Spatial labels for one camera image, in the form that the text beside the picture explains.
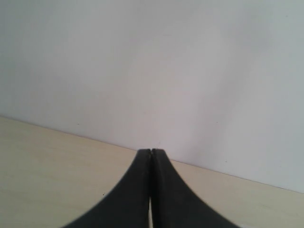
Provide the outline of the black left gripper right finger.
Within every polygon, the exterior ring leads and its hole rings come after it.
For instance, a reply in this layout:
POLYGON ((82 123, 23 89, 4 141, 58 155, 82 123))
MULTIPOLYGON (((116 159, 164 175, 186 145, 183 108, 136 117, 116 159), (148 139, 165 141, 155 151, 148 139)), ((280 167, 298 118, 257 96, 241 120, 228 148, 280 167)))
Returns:
POLYGON ((155 228, 236 228, 184 182, 162 149, 152 149, 152 222, 155 228))

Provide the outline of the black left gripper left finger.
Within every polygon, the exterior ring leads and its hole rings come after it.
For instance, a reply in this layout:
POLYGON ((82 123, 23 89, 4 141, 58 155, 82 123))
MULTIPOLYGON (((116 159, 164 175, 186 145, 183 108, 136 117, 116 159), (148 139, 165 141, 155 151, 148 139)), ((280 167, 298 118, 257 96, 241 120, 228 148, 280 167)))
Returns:
POLYGON ((127 172, 103 199, 66 228, 148 228, 151 150, 137 151, 127 172))

